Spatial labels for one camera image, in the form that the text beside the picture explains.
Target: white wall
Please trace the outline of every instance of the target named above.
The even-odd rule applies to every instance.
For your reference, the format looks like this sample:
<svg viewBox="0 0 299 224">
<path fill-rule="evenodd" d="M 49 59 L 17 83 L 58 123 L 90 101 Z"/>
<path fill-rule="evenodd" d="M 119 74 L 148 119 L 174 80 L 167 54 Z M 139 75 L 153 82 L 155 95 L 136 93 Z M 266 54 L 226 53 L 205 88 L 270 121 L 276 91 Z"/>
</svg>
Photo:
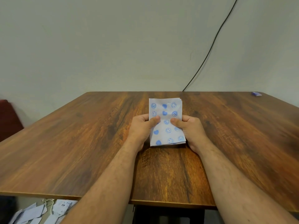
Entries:
<svg viewBox="0 0 299 224">
<path fill-rule="evenodd" d="M 27 126 L 87 91 L 180 91 L 233 3 L 0 0 L 0 98 Z M 187 91 L 257 90 L 299 106 L 298 7 L 239 0 Z"/>
</svg>

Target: person's left hand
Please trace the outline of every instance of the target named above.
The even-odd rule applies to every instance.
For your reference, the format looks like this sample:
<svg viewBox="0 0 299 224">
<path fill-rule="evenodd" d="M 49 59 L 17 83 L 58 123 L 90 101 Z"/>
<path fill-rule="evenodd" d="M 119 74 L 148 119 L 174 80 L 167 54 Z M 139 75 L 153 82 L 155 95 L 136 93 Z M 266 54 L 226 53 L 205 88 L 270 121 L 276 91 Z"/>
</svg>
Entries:
<svg viewBox="0 0 299 224">
<path fill-rule="evenodd" d="M 138 143 L 139 151 L 142 149 L 144 142 L 150 135 L 150 130 L 160 122 L 160 116 L 151 118 L 149 121 L 149 115 L 144 114 L 135 116 L 132 119 L 131 127 L 127 140 L 135 141 Z"/>
</svg>

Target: forearm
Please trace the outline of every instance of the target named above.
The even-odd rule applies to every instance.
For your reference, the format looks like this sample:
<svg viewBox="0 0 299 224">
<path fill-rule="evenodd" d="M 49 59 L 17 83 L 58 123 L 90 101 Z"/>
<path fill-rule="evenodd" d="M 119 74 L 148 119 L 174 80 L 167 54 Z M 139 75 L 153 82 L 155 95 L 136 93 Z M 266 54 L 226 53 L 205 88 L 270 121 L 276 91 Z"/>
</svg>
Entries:
<svg viewBox="0 0 299 224">
<path fill-rule="evenodd" d="M 114 159 L 63 220 L 73 223 L 121 223 L 132 188 L 138 146 L 126 141 Z"/>
<path fill-rule="evenodd" d="M 198 143 L 195 151 L 203 162 L 216 206 L 226 224 L 298 223 L 209 140 Z"/>
</svg>

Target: wooden table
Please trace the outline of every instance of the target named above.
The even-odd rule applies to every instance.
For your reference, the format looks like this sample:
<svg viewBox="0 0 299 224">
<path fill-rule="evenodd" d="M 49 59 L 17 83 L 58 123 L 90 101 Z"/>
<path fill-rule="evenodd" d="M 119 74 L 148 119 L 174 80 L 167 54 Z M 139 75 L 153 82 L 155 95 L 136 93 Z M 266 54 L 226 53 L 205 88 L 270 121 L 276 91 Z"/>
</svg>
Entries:
<svg viewBox="0 0 299 224">
<path fill-rule="evenodd" d="M 0 143 L 0 194 L 79 199 L 148 98 L 180 97 L 209 138 L 288 211 L 299 211 L 299 108 L 250 92 L 89 92 Z M 137 155 L 131 203 L 215 209 L 200 158 L 183 145 Z"/>
</svg>

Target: white paper with blue pattern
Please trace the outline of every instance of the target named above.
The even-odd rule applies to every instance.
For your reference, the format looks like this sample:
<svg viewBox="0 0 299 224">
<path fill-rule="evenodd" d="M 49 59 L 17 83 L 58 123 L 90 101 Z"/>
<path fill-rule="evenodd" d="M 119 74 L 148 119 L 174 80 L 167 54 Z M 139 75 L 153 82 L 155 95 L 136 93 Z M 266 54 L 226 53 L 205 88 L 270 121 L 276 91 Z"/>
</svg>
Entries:
<svg viewBox="0 0 299 224">
<path fill-rule="evenodd" d="M 182 100 L 180 98 L 149 99 L 149 119 L 160 116 L 161 122 L 152 128 L 150 145 L 176 145 L 186 143 L 181 128 L 170 123 L 171 118 L 182 120 Z"/>
</svg>

